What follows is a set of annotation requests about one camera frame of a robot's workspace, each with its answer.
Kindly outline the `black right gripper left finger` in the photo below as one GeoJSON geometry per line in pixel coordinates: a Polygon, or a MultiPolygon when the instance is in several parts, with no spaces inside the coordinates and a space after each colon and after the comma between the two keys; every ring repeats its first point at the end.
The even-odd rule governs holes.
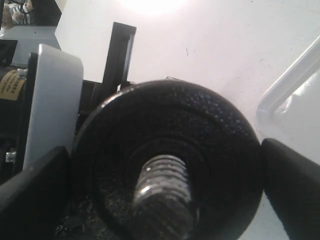
{"type": "Polygon", "coordinates": [[[52,240],[70,198],[70,156],[55,147],[0,187],[0,238],[52,240]]]}

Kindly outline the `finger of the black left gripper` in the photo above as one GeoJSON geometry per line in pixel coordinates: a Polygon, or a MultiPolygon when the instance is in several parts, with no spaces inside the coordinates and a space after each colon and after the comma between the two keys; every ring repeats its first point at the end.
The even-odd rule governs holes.
{"type": "Polygon", "coordinates": [[[83,103],[102,101],[127,81],[136,30],[131,25],[113,23],[102,82],[83,81],[83,103]]]}

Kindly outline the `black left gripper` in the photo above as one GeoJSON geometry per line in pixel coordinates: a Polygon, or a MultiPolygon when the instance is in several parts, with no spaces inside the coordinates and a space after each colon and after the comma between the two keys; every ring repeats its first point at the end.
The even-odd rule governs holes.
{"type": "Polygon", "coordinates": [[[26,67],[11,66],[18,42],[0,41],[0,179],[9,180],[48,151],[71,153],[83,86],[82,61],[46,44],[26,67]]]}

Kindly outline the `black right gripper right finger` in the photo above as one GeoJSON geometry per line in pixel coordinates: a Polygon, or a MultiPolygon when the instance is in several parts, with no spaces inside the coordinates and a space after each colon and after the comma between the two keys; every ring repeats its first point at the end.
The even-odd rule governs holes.
{"type": "Polygon", "coordinates": [[[282,142],[266,138],[265,194],[291,240],[320,238],[320,166],[282,142]]]}

